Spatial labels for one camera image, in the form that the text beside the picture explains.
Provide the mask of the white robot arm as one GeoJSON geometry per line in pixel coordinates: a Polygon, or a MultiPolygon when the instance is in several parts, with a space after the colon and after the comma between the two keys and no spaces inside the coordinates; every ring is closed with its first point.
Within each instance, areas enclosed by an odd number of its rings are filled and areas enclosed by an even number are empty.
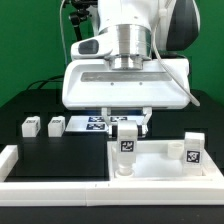
{"type": "Polygon", "coordinates": [[[68,132],[146,133],[154,109],[199,104],[190,93],[188,60],[160,55],[197,38],[194,0],[97,0],[87,10],[94,36],[71,46],[62,102],[70,110],[100,114],[72,116],[68,132]]]}

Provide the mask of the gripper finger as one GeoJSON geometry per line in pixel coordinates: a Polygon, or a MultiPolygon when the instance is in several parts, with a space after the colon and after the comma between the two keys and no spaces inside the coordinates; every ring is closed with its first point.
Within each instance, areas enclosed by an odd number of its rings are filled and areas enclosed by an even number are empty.
{"type": "Polygon", "coordinates": [[[117,124],[116,123],[113,123],[110,120],[110,117],[111,117],[111,109],[110,108],[103,107],[101,109],[101,116],[103,117],[104,122],[106,123],[107,133],[108,133],[109,137],[110,138],[115,137],[117,135],[117,124]]]}
{"type": "Polygon", "coordinates": [[[148,132],[148,122],[152,116],[152,108],[151,107],[144,107],[142,109],[142,122],[138,125],[138,136],[144,137],[148,132]]]}

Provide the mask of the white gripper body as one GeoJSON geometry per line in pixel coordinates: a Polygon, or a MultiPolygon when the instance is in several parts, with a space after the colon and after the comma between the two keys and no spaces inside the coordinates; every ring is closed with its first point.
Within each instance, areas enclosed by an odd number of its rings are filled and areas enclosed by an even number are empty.
{"type": "Polygon", "coordinates": [[[114,70],[108,60],[111,52],[98,38],[72,45],[62,91],[67,108],[182,109],[190,102],[187,59],[154,59],[140,70],[114,70]]]}

